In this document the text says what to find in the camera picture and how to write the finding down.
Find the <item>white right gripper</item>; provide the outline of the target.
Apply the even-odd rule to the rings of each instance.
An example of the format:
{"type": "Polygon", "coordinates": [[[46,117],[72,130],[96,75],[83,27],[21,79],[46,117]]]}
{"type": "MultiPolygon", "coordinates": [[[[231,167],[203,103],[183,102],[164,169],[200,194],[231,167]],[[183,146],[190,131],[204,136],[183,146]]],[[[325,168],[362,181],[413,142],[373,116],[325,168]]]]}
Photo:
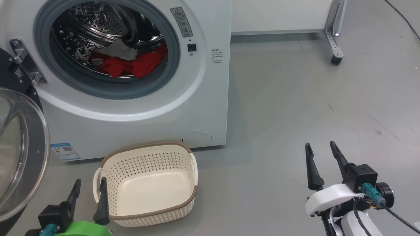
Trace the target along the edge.
{"type": "MultiPolygon", "coordinates": [[[[337,160],[342,183],[346,183],[348,161],[334,141],[330,141],[333,157],[337,160]]],[[[317,191],[306,200],[306,214],[321,217],[326,236],[371,236],[371,220],[366,211],[358,210],[364,202],[364,193],[354,193],[345,184],[335,184],[324,189],[324,180],[314,162],[310,143],[305,144],[308,188],[317,191]]]]}

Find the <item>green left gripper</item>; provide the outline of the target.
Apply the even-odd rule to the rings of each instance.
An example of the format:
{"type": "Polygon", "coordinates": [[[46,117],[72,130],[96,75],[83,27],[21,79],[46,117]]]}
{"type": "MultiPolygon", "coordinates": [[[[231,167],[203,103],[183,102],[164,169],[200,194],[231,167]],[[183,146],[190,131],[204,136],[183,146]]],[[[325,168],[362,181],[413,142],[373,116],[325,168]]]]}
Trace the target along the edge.
{"type": "MultiPolygon", "coordinates": [[[[81,188],[81,179],[77,179],[73,188],[67,198],[69,210],[74,210],[75,202],[79,197],[81,188]]],[[[105,227],[110,223],[109,216],[109,201],[107,179],[101,178],[99,186],[99,202],[96,208],[96,213],[93,216],[95,224],[87,221],[74,221],[63,232],[57,232],[54,236],[114,236],[113,233],[105,227]]]]}

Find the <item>washing machine glass door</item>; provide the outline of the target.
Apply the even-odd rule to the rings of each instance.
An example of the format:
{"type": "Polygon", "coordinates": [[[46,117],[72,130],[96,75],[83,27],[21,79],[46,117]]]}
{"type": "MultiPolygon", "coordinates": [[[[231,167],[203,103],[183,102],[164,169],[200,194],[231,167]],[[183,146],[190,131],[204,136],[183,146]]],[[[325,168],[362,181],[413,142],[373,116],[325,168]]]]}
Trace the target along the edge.
{"type": "Polygon", "coordinates": [[[45,173],[50,137],[36,88],[0,49],[0,236],[6,236],[45,173]]]}

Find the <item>red basketball jersey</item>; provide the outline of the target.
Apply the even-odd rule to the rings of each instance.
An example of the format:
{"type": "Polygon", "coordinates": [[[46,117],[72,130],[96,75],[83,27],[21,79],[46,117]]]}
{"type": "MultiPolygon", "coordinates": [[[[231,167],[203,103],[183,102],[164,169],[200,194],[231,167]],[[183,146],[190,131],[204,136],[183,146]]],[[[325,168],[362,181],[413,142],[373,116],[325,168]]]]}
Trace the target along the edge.
{"type": "Polygon", "coordinates": [[[99,66],[99,71],[114,78],[133,75],[142,78],[149,75],[162,63],[168,52],[165,42],[159,43],[151,52],[142,53],[134,60],[124,60],[119,57],[110,57],[98,51],[93,51],[89,57],[91,64],[99,66]]]}

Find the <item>light grey garment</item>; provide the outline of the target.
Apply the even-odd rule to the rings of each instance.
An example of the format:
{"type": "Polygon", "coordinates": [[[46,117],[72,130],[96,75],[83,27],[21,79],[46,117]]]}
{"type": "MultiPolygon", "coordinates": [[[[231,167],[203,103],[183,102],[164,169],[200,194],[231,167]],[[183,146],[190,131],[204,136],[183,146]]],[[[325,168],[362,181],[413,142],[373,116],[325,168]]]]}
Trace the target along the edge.
{"type": "Polygon", "coordinates": [[[116,39],[107,47],[97,49],[97,52],[110,57],[118,57],[123,60],[135,60],[138,55],[138,51],[136,49],[126,46],[120,39],[116,39]]]}

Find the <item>cream perforated laundry basket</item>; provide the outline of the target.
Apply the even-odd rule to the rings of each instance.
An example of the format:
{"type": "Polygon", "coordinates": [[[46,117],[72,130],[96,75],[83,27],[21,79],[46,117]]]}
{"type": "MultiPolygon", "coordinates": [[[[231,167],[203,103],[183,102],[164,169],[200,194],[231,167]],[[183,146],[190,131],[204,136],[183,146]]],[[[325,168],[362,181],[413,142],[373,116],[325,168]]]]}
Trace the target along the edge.
{"type": "Polygon", "coordinates": [[[108,197],[109,217],[123,227],[143,227],[188,215],[198,191],[198,166],[182,143],[158,143],[114,151],[93,178],[93,196],[108,197]]]}

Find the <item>white front-load washing machine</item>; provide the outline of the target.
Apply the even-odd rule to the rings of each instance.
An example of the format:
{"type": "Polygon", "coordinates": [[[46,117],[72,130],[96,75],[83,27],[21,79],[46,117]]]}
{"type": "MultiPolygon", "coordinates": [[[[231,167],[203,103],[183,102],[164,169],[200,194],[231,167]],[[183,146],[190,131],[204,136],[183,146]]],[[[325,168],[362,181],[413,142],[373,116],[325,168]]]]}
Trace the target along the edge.
{"type": "Polygon", "coordinates": [[[179,38],[180,61],[172,79],[136,99],[95,97],[67,85],[49,69],[34,41],[34,21],[47,0],[0,0],[0,49],[13,57],[9,41],[22,39],[44,74],[36,85],[51,144],[69,143],[80,158],[152,142],[180,142],[189,131],[211,134],[211,146],[226,143],[232,0],[147,0],[170,21],[179,38]],[[193,36],[182,37],[170,9],[182,7],[193,36]],[[188,52],[188,44],[197,44],[188,52]],[[211,50],[222,49],[222,63],[211,50]]]}

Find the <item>grey rubber door gasket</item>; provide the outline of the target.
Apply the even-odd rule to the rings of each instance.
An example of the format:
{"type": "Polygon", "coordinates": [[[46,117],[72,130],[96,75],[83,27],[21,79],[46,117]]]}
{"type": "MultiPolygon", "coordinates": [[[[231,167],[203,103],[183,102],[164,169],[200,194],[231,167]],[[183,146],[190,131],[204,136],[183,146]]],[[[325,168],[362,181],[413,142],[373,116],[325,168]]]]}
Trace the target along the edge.
{"type": "Polygon", "coordinates": [[[153,22],[159,29],[168,52],[153,72],[140,79],[133,75],[113,78],[83,69],[64,55],[51,36],[51,26],[69,7],[82,2],[100,0],[47,0],[34,21],[34,41],[44,63],[61,81],[85,94],[110,100],[129,100],[149,95],[169,82],[180,61],[177,33],[168,18],[147,0],[102,0],[134,9],[153,22]]]}

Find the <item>metal door hinge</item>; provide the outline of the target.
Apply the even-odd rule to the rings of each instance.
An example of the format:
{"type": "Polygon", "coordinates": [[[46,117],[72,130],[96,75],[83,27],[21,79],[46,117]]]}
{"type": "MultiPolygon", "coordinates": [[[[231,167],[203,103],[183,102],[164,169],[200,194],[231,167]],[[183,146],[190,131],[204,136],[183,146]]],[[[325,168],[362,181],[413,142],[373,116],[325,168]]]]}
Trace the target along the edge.
{"type": "Polygon", "coordinates": [[[20,66],[22,73],[25,73],[31,80],[33,86],[47,84],[48,81],[39,69],[36,61],[32,58],[30,51],[22,39],[11,39],[9,41],[14,56],[14,62],[20,66]]]}

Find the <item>blue energy label sticker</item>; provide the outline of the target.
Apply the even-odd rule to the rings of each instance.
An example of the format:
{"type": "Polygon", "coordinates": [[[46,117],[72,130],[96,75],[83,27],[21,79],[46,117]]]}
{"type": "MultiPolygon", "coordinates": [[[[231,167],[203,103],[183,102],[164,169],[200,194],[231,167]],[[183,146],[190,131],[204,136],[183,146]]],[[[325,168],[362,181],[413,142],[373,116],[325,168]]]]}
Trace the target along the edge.
{"type": "Polygon", "coordinates": [[[81,160],[81,157],[69,143],[51,144],[51,151],[63,162],[81,160]]]}

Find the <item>round filter cover flap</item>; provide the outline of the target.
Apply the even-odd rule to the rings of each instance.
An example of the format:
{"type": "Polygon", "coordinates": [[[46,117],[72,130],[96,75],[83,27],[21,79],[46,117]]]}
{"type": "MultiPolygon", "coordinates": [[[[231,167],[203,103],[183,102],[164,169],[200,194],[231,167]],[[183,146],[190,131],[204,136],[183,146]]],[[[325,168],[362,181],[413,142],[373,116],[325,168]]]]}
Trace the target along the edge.
{"type": "Polygon", "coordinates": [[[180,143],[185,144],[190,149],[209,147],[212,144],[212,136],[204,130],[189,131],[180,136],[180,143]]]}

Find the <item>white cabinet panel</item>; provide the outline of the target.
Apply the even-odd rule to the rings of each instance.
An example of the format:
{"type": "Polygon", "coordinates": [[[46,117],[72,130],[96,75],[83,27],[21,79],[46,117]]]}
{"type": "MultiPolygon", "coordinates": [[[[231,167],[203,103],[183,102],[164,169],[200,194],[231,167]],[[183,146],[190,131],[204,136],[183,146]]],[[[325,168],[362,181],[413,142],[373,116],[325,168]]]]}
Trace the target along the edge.
{"type": "Polygon", "coordinates": [[[232,0],[231,35],[321,32],[333,0],[232,0]]]}

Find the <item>grey warning sticker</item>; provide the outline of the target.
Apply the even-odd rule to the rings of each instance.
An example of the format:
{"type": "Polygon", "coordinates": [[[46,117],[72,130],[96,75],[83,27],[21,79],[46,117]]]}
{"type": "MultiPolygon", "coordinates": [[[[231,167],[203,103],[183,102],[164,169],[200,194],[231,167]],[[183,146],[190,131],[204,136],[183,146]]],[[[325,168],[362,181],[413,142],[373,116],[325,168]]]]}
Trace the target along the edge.
{"type": "Polygon", "coordinates": [[[182,37],[185,38],[185,37],[193,36],[191,26],[189,24],[189,21],[187,19],[187,16],[185,15],[183,8],[175,7],[175,8],[170,9],[170,11],[172,15],[174,16],[174,19],[177,21],[182,37]]]}

